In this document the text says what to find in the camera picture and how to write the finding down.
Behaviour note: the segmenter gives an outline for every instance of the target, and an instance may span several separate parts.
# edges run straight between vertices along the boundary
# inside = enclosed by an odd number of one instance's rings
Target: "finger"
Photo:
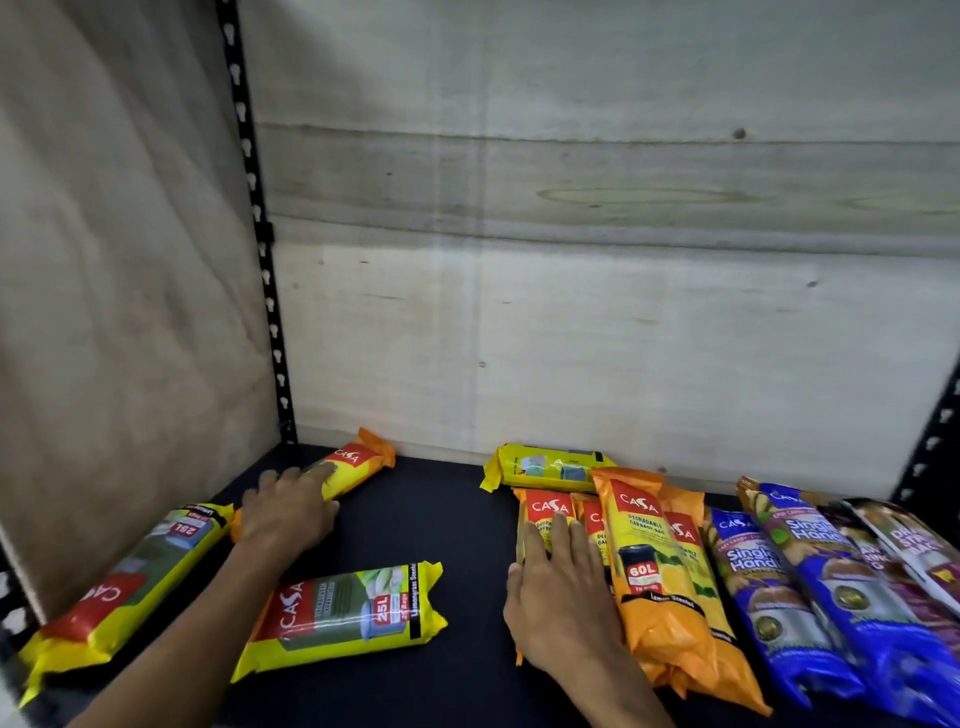
[[[256,487],[261,491],[264,488],[270,488],[274,483],[276,483],[276,479],[276,471],[264,471],[260,474],[260,478],[257,480]]]
[[[546,561],[546,546],[536,525],[529,521],[523,525],[523,561],[537,564]]]
[[[287,468],[276,482],[277,488],[286,488],[300,480],[300,468]]]
[[[503,618],[509,626],[520,609],[520,584],[523,582],[523,567],[514,562],[507,569],[507,603],[503,605]]]
[[[570,558],[573,566],[584,575],[590,575],[590,551],[587,530],[579,521],[570,524]]]
[[[606,581],[607,579],[603,569],[603,556],[600,555],[600,546],[598,546],[595,541],[590,541],[588,551],[590,576],[596,582]]]
[[[550,522],[550,545],[553,547],[553,560],[560,564],[569,564],[570,558],[570,529],[566,524],[566,516],[562,513],[553,514]]]
[[[327,478],[329,478],[331,475],[333,475],[333,472],[334,472],[336,469],[337,469],[337,466],[334,465],[333,463],[329,463],[329,462],[327,462],[327,461],[323,461],[323,462],[320,463],[319,465],[317,465],[317,466],[311,468],[310,470],[308,470],[308,471],[307,471],[306,473],[304,473],[303,475],[309,475],[309,476],[312,477],[314,480],[316,480],[318,483],[323,484],[323,483],[326,482],[326,479],[327,479]]]

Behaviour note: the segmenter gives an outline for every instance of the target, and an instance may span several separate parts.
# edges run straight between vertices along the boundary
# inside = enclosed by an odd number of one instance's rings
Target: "wooden wall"
[[[210,2],[0,0],[0,538],[55,617],[277,439]]]
[[[960,6],[242,13],[305,439],[890,492],[960,347]]]

